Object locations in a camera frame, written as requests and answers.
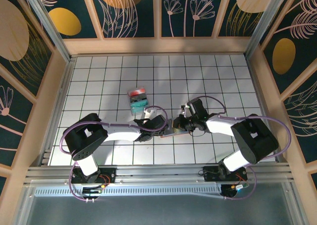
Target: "red and teal package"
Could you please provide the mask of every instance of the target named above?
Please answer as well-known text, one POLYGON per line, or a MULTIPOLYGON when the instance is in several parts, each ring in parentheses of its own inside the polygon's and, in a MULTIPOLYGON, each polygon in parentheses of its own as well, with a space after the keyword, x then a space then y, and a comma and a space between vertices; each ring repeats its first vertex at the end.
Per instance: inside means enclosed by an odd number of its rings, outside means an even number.
POLYGON ((143 113, 144 109, 149 106, 149 101, 144 87, 129 91, 128 96, 132 115, 143 113))

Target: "purple cable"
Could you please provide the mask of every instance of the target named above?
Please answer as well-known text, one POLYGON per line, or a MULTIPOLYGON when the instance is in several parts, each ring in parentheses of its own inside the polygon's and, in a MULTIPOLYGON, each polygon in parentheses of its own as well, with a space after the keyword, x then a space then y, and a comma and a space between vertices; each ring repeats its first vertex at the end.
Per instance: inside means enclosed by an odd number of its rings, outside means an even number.
POLYGON ((286 150, 291 145, 291 142, 292 142, 291 131, 288 129, 288 127, 282 121, 280 121, 278 119, 275 119, 275 118, 272 118, 272 117, 266 117, 266 116, 224 117, 224 116, 221 116, 221 115, 218 115, 218 118, 224 119, 224 120, 234 120, 234 121, 245 120, 245 119, 267 119, 267 120, 271 120, 271 121, 277 122, 280 125, 282 125, 285 128, 285 130, 287 132, 287 136, 288 136, 288 142, 287 142, 286 146, 280 152, 278 152, 276 154, 273 154, 271 156, 264 157, 262 160, 269 159, 269 158, 272 158, 272 157, 277 157, 277 156, 283 154, 284 152, 286 152, 286 150))
POLYGON ((253 195, 253 193, 254 193, 254 191, 256 190, 256 187, 257 187, 257 175, 256 175, 255 171, 251 167, 249 167, 249 169, 252 171, 252 173, 254 175, 254 185, 253 185, 253 188, 252 188, 251 192, 249 194, 247 194, 246 196, 241 197, 241 198, 229 198, 229 197, 224 196, 224 199, 242 200, 242 199, 247 199, 247 198, 251 197, 251 195, 253 195))
POLYGON ((111 125, 111 127, 112 127, 112 126, 113 126, 113 127, 134 127, 134 128, 137 128, 137 129, 141 129, 141 130, 144 130, 144 131, 148 131, 148 132, 160 131, 160 130, 162 130, 162 129, 167 125, 167 118, 168 118, 167 112, 166 112, 163 108, 161 108, 160 106, 149 106, 149 107, 145 108, 145 110, 150 109, 150 108, 156 108, 156 109, 162 110, 162 111, 164 112, 164 114, 165 114, 165 116, 166 116, 166 119, 165 119, 165 122, 164 122, 164 124, 163 124, 162 127, 158 128, 158 129, 148 129, 148 128, 145 128, 145 127, 140 127, 140 126, 136 126, 136 125, 129 125, 129 124, 121 124, 121 123, 111 123, 111 124, 109 124, 109 123, 107 123, 107 122, 96 122, 96 121, 78 122, 78 123, 76 123, 76 124, 70 126, 70 127, 69 127, 68 129, 66 129, 66 131, 63 133, 63 135, 62 135, 62 137, 61 137, 61 139, 60 139, 60 142, 59 142, 59 149, 60 149, 63 153, 70 155, 70 152, 67 152, 67 151, 65 151, 65 150, 63 149, 63 146, 62 146, 62 145, 63 145, 63 141, 64 141, 66 135, 67 135, 71 130, 73 130, 74 128, 79 127, 79 126, 81 126, 81 125, 100 124, 100 125, 104 125, 104 126, 110 126, 110 125, 111 125))

